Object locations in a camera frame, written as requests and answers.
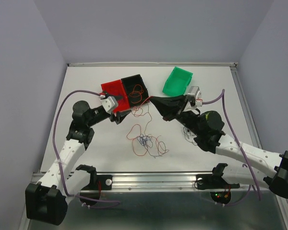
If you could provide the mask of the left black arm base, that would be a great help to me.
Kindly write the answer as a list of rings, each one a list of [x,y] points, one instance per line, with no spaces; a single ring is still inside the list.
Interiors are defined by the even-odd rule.
[[[84,190],[111,190],[113,176],[111,174],[98,174],[93,166],[79,165],[75,172],[86,172],[89,175],[89,182],[85,184]]]

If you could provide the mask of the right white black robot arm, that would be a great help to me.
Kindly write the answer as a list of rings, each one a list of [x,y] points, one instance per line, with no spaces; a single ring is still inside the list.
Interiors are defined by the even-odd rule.
[[[288,199],[288,151],[283,154],[268,152],[240,142],[236,135],[230,136],[222,130],[225,123],[217,111],[195,113],[196,108],[190,107],[195,103],[189,102],[184,95],[153,96],[150,102],[165,121],[175,119],[195,134],[194,141],[201,150],[245,163],[256,187],[259,187],[259,180],[254,170],[259,170],[264,173],[264,185],[274,194]]]

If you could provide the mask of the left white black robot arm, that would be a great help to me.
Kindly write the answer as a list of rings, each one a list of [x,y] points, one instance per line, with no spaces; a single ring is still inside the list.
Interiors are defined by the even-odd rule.
[[[81,199],[82,205],[88,208],[96,208],[97,203],[104,203],[107,208],[120,204],[117,200],[80,195],[83,188],[101,189],[95,167],[81,164],[72,171],[93,139],[95,132],[92,127],[106,119],[118,125],[131,112],[114,112],[119,105],[116,96],[105,93],[98,94],[98,97],[101,105],[96,108],[91,108],[86,101],[78,101],[73,105],[72,122],[62,149],[58,150],[56,143],[52,143],[56,159],[47,172],[36,183],[30,183],[25,190],[28,219],[60,225],[74,198]]]

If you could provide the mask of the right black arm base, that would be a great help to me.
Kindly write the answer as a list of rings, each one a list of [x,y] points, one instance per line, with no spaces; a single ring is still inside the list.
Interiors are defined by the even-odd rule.
[[[199,190],[206,189],[238,189],[240,184],[229,184],[223,179],[223,171],[228,167],[226,163],[219,163],[210,174],[201,174],[193,184]]]

